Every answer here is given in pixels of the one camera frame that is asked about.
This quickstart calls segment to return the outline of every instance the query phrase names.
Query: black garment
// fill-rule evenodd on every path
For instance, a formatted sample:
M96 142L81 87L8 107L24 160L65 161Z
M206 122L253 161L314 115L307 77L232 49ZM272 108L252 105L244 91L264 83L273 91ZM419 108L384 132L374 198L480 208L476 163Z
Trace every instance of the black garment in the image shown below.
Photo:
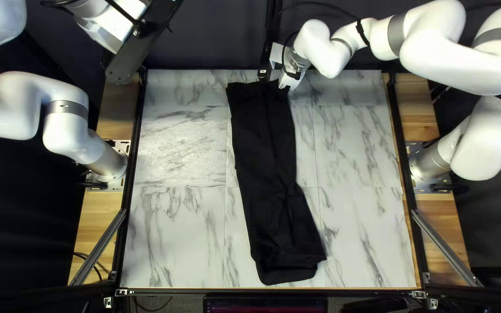
M260 280L266 285L314 277L326 259L301 187L296 183L295 127L287 90L230 83L235 169Z

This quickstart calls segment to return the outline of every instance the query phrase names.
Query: marble table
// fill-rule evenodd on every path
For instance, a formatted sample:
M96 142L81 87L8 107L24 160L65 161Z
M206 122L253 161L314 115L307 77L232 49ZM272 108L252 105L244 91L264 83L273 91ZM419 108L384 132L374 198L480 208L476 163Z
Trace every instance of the marble table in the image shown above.
M250 257L225 94L255 74L149 70L122 287L265 287ZM297 182L328 260L310 280L268 287L415 287L381 73L308 71L289 102Z

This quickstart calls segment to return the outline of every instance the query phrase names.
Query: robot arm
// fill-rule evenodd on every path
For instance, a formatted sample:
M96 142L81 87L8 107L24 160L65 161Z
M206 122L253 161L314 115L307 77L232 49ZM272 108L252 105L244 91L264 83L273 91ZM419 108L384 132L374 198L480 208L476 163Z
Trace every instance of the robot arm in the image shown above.
M466 179L492 178L501 169L501 9L481 26L472 47L457 44L465 25L465 10L457 0L435 0L380 21L361 20L364 36L380 60L400 59L412 73L448 86L482 95L473 113L453 132L411 157L412 174L435 180L454 170ZM286 60L308 60L318 71L336 77L352 55L367 47L356 24L331 37L321 21L307 21ZM307 62L289 62L289 71L303 72ZM282 75L280 88L293 90L299 81Z
M465 25L457 0L436 0L380 21L365 18L361 25L380 60L399 58L416 75L473 94L501 94L501 9L481 26L473 48L457 44ZM330 37L328 27L312 19L301 28L292 53L333 78L366 46L355 23Z
M43 143L113 181L125 173L126 158L88 129L88 96L58 80L25 73L0 74L0 138L28 140L38 131L46 107Z

